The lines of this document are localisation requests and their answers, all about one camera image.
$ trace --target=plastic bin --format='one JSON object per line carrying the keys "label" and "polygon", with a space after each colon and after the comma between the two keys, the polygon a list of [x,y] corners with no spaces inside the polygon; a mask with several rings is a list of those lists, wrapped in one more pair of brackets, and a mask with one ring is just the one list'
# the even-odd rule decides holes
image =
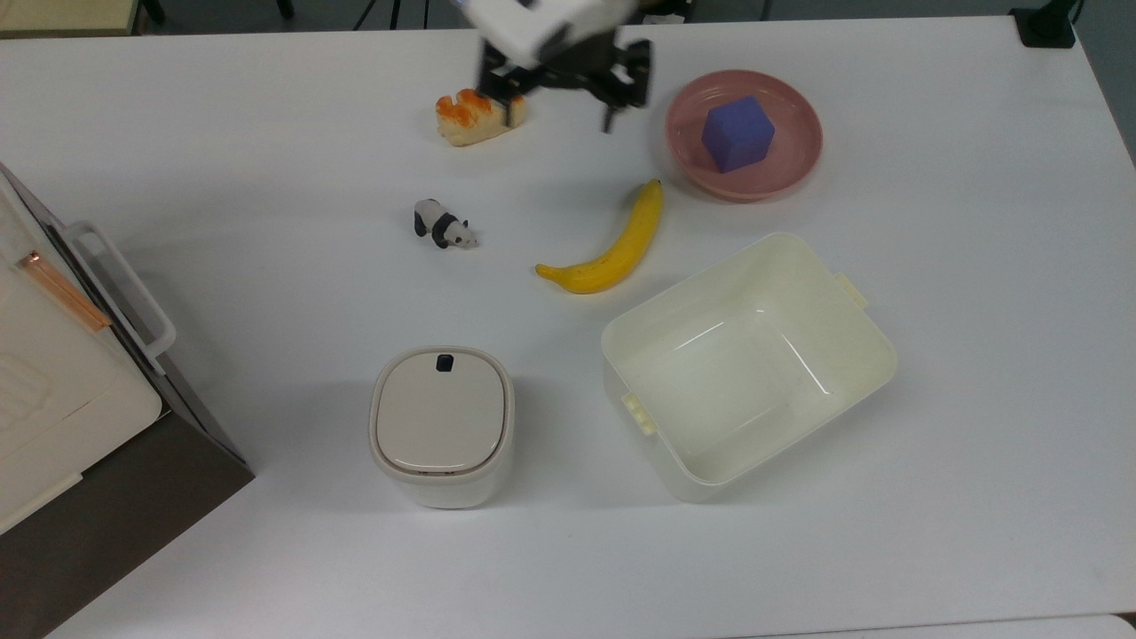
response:
{"label": "plastic bin", "polygon": [[608,393],[667,488],[701,501],[894,375],[864,305],[803,240],[769,235],[608,324]]}

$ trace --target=blue foam cube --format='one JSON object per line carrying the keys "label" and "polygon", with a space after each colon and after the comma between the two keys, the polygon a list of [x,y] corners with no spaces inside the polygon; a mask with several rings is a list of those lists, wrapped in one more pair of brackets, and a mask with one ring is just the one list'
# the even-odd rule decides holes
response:
{"label": "blue foam cube", "polygon": [[721,173],[766,159],[772,139],[774,123],[753,96],[710,109],[702,127],[702,144]]}

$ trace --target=toy bread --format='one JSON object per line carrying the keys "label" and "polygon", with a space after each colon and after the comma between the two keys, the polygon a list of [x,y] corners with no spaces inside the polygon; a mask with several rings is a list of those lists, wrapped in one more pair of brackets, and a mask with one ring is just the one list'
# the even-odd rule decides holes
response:
{"label": "toy bread", "polygon": [[454,147],[467,147],[495,138],[525,122],[525,99],[512,101],[511,126],[504,124],[504,108],[493,100],[482,98],[473,89],[458,91],[458,102],[443,96],[434,105],[437,132]]}

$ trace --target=banana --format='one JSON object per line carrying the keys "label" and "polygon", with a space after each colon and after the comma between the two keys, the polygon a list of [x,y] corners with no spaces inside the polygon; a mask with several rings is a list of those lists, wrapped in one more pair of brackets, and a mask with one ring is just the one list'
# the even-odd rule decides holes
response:
{"label": "banana", "polygon": [[640,190],[627,226],[611,248],[592,262],[556,267],[536,265],[536,274],[573,293],[598,293],[618,284],[638,265],[662,216],[662,184],[652,180]]}

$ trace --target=pink plate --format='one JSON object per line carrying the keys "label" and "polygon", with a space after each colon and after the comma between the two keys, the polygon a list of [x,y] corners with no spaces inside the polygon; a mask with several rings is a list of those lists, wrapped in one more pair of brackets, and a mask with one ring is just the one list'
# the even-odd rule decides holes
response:
{"label": "pink plate", "polygon": [[[719,173],[702,146],[707,111],[745,96],[758,99],[774,123],[766,159]],[[709,73],[687,84],[667,110],[667,146],[683,173],[710,193],[727,200],[754,201],[779,196],[804,180],[820,158],[820,118],[795,89],[755,70]]]}

